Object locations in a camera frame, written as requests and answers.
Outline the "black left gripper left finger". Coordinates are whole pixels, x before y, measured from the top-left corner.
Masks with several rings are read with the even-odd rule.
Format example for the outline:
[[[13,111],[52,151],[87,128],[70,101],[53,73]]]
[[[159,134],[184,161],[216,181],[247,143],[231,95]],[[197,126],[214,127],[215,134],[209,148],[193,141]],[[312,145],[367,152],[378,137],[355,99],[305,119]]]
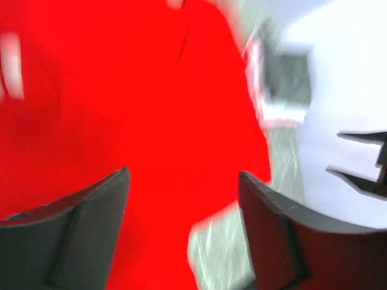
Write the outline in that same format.
[[[1,221],[1,289],[105,289],[126,202],[127,167]]]

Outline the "folded pink t-shirt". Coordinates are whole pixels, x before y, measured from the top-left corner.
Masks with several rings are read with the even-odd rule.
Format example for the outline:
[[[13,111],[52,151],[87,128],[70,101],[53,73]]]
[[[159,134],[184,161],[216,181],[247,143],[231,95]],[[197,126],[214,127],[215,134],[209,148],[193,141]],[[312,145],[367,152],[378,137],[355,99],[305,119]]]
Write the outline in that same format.
[[[276,52],[277,32],[273,23],[266,19],[252,28],[241,51],[246,62],[246,81],[256,119],[263,128],[295,127],[303,122],[306,107],[290,97],[274,98],[271,85],[265,80],[274,67],[275,76],[280,76],[279,57]]]

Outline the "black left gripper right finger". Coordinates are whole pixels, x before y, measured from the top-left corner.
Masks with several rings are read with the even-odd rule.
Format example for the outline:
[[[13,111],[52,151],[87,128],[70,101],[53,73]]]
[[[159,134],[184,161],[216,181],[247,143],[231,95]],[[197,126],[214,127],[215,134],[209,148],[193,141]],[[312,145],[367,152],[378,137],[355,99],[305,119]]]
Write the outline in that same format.
[[[258,289],[385,289],[386,231],[318,213],[251,173],[238,197]]]

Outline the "red t-shirt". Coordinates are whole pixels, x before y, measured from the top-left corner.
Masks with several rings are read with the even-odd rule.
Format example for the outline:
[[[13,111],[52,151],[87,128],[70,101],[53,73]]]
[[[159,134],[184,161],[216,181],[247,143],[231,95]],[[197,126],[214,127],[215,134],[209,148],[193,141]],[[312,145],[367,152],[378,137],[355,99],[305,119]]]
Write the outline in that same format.
[[[270,180],[245,63],[207,1],[1,2],[1,216],[131,173],[109,289],[196,289],[193,225]]]

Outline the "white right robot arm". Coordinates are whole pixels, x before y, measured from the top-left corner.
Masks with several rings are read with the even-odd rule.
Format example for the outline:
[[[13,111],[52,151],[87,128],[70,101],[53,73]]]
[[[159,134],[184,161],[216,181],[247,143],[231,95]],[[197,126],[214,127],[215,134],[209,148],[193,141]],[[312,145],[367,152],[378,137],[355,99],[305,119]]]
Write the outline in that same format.
[[[311,48],[313,98],[298,127],[306,204],[328,216],[386,227],[386,202],[332,175],[340,169],[375,179],[379,147],[344,131],[386,129],[386,2],[331,1],[286,26],[281,41]]]

